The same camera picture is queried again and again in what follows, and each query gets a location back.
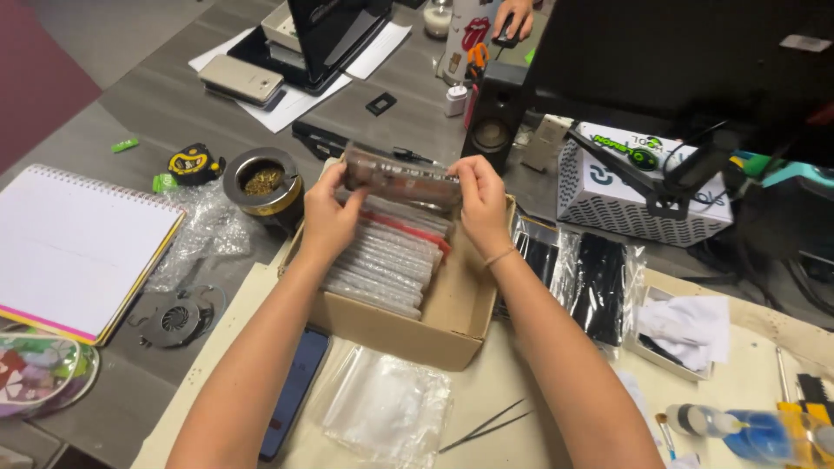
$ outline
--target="rolling stones tongue sticker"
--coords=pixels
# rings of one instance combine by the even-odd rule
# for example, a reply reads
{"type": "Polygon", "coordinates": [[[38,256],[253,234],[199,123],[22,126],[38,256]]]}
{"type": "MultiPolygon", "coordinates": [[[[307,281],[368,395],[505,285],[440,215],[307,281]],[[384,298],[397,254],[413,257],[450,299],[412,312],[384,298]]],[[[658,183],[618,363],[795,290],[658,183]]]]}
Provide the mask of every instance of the rolling stones tongue sticker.
{"type": "Polygon", "coordinates": [[[477,43],[484,42],[486,34],[490,31],[490,17],[472,18],[472,21],[464,28],[464,38],[460,46],[469,51],[477,43]]]}

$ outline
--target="paintbrush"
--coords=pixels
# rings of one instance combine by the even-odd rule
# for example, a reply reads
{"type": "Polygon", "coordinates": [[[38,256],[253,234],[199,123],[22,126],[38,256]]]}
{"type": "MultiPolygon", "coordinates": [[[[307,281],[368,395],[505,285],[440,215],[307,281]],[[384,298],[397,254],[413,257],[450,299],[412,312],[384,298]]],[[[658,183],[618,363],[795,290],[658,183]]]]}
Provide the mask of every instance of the paintbrush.
{"type": "Polygon", "coordinates": [[[669,431],[669,417],[666,414],[655,414],[655,420],[657,420],[657,425],[661,426],[661,432],[663,433],[663,441],[666,442],[666,450],[669,452],[669,457],[672,461],[676,459],[675,456],[675,443],[672,442],[672,434],[669,431]]]}

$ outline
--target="black laptop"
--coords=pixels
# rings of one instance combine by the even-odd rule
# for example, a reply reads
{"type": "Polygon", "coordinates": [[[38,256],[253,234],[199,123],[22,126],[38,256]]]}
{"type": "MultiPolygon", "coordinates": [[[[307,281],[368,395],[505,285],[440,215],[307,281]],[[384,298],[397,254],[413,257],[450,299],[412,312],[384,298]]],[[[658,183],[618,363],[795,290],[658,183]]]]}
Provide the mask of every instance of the black laptop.
{"type": "Polygon", "coordinates": [[[301,60],[279,60],[261,26],[228,55],[284,75],[284,81],[319,95],[388,23],[392,0],[287,0],[298,34],[301,60]]]}

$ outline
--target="forearm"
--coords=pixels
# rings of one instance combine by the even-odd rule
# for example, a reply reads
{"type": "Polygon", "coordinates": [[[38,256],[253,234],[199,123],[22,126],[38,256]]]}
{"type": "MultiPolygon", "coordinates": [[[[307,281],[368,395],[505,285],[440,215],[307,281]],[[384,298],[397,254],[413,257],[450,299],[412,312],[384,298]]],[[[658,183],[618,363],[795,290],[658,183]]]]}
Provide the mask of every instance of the forearm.
{"type": "Polygon", "coordinates": [[[329,261],[299,253],[214,368],[168,467],[255,467],[329,261]]]}
{"type": "Polygon", "coordinates": [[[518,252],[491,266],[574,467],[661,467],[634,401],[518,252]]]}

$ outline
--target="tweezers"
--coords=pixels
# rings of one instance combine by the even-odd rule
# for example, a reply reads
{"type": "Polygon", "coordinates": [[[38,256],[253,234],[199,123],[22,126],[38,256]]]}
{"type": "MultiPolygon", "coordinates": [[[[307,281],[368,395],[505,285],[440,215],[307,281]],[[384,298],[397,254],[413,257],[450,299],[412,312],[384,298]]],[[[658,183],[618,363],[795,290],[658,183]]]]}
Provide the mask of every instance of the tweezers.
{"type": "Polygon", "coordinates": [[[493,416],[492,418],[490,418],[488,421],[485,421],[484,423],[482,423],[482,424],[478,425],[478,426],[477,426],[477,427],[476,427],[473,431],[470,431],[470,432],[469,432],[469,434],[467,434],[467,435],[466,435],[466,436],[464,436],[463,438],[459,439],[458,441],[455,441],[455,442],[454,442],[454,443],[452,443],[451,445],[448,445],[447,447],[445,447],[445,448],[441,449],[440,451],[437,451],[437,453],[438,453],[438,454],[443,454],[443,453],[447,452],[448,450],[450,450],[450,449],[452,449],[452,448],[454,448],[454,447],[457,447],[457,446],[460,446],[460,445],[462,445],[462,444],[466,443],[467,441],[472,441],[472,440],[474,440],[475,438],[481,438],[483,435],[487,435],[487,434],[489,434],[489,433],[492,433],[493,431],[496,431],[496,430],[498,430],[498,429],[500,429],[500,428],[503,428],[503,427],[505,427],[505,426],[508,426],[510,423],[512,423],[512,422],[514,422],[514,421],[517,421],[517,420],[519,420],[519,419],[520,419],[520,418],[522,418],[522,417],[527,416],[527,414],[531,414],[531,413],[533,413],[533,411],[527,411],[526,413],[521,414],[520,416],[517,416],[517,417],[516,417],[516,418],[514,418],[514,419],[510,419],[510,420],[508,420],[508,421],[506,421],[506,422],[504,422],[504,423],[502,423],[502,424],[500,424],[500,425],[498,425],[498,426],[493,426],[493,427],[492,427],[492,428],[490,428],[489,430],[481,431],[481,430],[484,430],[484,428],[486,428],[486,426],[488,426],[490,423],[492,423],[492,422],[494,422],[494,421],[498,420],[498,418],[500,418],[501,416],[503,416],[503,415],[504,415],[505,413],[507,413],[510,409],[512,409],[512,408],[513,408],[513,407],[515,407],[515,406],[518,406],[518,405],[519,405],[519,404],[520,404],[523,400],[524,400],[524,398],[519,399],[519,400],[518,400],[518,401],[516,401],[516,402],[515,402],[515,404],[513,404],[512,406],[509,406],[509,407],[507,407],[506,409],[504,409],[503,411],[498,412],[497,414],[495,414],[495,416],[493,416]]]}

